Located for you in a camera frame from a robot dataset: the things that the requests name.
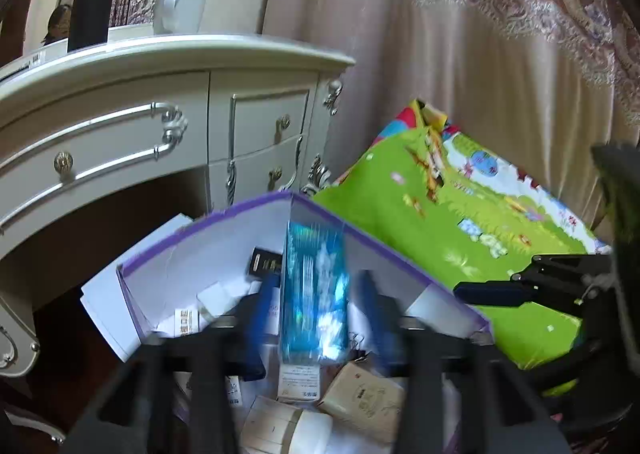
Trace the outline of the blue holographic toothpaste box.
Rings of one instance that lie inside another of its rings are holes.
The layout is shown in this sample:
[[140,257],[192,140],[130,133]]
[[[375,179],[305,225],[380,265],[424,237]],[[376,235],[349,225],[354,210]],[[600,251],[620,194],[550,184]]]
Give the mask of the blue holographic toothpaste box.
[[283,363],[322,365],[345,359],[349,291],[343,233],[290,222],[280,291]]

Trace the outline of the white box with purple rim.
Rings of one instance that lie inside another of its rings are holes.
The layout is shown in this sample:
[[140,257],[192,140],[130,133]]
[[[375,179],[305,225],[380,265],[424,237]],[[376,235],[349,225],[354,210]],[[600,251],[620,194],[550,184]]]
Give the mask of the white box with purple rim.
[[[348,296],[349,339],[352,332],[366,340],[380,376],[393,382],[399,377],[382,373],[378,350],[358,298],[357,278],[362,270],[373,273],[378,291],[394,298],[404,322],[425,324],[436,332],[469,339],[485,336],[489,325],[480,312],[457,300],[449,289],[429,278],[379,240],[363,233],[308,198],[291,193],[269,194],[214,212],[188,226],[164,227],[165,235],[137,255],[114,266],[110,274],[90,281],[81,301],[100,331],[126,342],[125,362],[152,334],[175,338],[205,330],[229,313],[246,295],[257,292],[262,280],[247,274],[256,247],[283,256],[290,222],[326,226],[343,233]],[[264,396],[279,377],[280,291],[273,289],[268,318],[260,346],[266,377],[249,382],[228,376],[226,387],[233,413],[247,416],[256,396]],[[184,435],[189,420],[191,375],[176,375],[176,431],[178,446],[188,448]],[[236,438],[240,432],[235,426]]]

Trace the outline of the white medicine box blue text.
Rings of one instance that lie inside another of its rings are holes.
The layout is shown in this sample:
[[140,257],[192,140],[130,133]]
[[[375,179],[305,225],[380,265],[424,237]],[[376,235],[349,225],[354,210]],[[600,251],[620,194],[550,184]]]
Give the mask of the white medicine box blue text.
[[316,402],[320,399],[320,366],[281,364],[277,399],[291,402]]

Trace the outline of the beige paper packet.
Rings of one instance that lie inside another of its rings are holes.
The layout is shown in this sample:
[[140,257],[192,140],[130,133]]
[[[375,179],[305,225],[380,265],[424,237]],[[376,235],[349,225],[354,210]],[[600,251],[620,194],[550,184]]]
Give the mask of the beige paper packet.
[[318,402],[322,412],[378,442],[395,441],[405,390],[388,378],[349,362]]

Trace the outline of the colourful cartoon green bedsheet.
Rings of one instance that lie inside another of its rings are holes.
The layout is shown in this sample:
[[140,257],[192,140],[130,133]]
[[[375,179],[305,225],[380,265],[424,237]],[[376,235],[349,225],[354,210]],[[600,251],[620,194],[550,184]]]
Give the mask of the colourful cartoon green bedsheet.
[[413,100],[314,201],[448,288],[506,281],[536,255],[608,245],[525,171]]

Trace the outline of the black small box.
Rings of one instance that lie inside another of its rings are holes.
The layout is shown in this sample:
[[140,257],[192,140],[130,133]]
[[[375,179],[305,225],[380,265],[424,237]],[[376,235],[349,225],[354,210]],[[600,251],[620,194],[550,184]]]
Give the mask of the black small box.
[[278,252],[256,247],[247,266],[247,274],[252,278],[263,280],[269,278],[271,274],[280,275],[282,270],[283,256]]

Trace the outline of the beige floral curtain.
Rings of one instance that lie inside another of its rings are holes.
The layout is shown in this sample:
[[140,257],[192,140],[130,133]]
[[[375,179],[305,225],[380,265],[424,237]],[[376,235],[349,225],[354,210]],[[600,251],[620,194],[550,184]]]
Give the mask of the beige floral curtain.
[[600,226],[590,148],[639,139],[639,31],[620,0],[267,0],[264,31],[355,60],[335,172],[420,99]]

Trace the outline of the cream ornate dressing table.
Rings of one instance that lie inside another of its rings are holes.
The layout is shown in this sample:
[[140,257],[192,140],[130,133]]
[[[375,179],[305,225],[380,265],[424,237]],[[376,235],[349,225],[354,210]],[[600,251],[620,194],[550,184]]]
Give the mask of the cream ornate dressing table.
[[1,250],[149,180],[199,171],[207,209],[297,191],[354,60],[257,35],[49,50],[1,72]]

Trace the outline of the white ceramic mug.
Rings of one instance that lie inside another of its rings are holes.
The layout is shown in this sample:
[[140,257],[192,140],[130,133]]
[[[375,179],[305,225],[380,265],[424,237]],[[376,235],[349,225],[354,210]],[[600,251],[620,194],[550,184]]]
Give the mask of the white ceramic mug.
[[201,26],[206,0],[156,0],[155,35],[191,35]]

